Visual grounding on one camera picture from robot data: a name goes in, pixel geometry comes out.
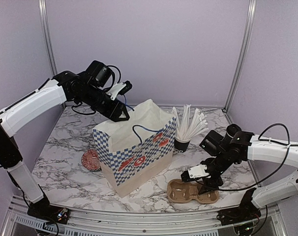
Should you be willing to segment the brown cardboard cup carrier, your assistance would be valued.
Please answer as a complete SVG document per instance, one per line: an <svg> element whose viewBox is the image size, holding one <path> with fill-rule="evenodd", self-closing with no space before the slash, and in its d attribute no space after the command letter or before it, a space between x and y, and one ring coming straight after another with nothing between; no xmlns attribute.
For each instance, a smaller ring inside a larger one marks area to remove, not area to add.
<svg viewBox="0 0 298 236"><path fill-rule="evenodd" d="M202 185L199 183L183 182L181 179L173 179L167 185L167 197L172 203L184 204L197 201L200 204L214 204L219 200L218 191L210 191L199 194Z"/></svg>

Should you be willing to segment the blue checkered paper bag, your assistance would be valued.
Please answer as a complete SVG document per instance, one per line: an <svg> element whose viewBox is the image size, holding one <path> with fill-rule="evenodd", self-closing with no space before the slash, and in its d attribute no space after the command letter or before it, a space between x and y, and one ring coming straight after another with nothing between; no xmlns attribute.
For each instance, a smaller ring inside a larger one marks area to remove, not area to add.
<svg viewBox="0 0 298 236"><path fill-rule="evenodd" d="M129 111L127 121L104 121L92 129L101 170L123 198L172 161L177 118L152 99Z"/></svg>

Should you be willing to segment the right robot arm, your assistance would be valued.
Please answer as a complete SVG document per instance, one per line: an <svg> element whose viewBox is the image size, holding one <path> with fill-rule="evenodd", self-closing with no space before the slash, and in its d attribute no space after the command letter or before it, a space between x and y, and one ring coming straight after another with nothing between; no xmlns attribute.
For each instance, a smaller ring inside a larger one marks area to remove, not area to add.
<svg viewBox="0 0 298 236"><path fill-rule="evenodd" d="M220 190L223 182L221 175L232 165L242 161L267 161L280 166L289 165L296 168L291 175L272 184L258 187L256 184L245 189L245 194L238 207L222 210L220 220L246 220L260 215L260 209L270 203L298 195L298 143L264 138L252 132L242 131L236 124L226 129L224 136L210 131L201 141L200 147L210 158L188 172L194 180L202 179L203 194Z"/></svg>

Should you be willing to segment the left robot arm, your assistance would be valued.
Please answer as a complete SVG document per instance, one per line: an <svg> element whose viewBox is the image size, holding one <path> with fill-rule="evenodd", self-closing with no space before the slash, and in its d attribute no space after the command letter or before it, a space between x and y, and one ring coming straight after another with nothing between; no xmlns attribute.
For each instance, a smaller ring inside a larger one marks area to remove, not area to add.
<svg viewBox="0 0 298 236"><path fill-rule="evenodd" d="M23 162L14 136L25 125L65 102L85 103L95 113L118 122L129 120L126 105L118 100L132 88L129 81L115 81L114 66L94 60L78 74L63 71L15 103L0 110L0 165L25 193L42 218L54 208Z"/></svg>

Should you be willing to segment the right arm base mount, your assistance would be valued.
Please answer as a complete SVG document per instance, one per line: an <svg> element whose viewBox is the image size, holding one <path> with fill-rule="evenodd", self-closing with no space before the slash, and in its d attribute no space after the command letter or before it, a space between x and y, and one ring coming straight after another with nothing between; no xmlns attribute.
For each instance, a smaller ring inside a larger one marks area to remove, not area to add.
<svg viewBox="0 0 298 236"><path fill-rule="evenodd" d="M261 217L261 212L254 206L241 206L223 209L218 212L217 220L222 226L240 223Z"/></svg>

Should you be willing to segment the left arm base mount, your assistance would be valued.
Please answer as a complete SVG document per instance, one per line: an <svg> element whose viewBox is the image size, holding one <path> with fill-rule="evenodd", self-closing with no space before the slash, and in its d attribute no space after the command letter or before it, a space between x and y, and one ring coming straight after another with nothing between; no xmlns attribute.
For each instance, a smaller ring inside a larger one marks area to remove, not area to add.
<svg viewBox="0 0 298 236"><path fill-rule="evenodd" d="M65 207L52 205L35 205L30 204L27 214L32 217L47 220L51 223L67 224L70 210Z"/></svg>

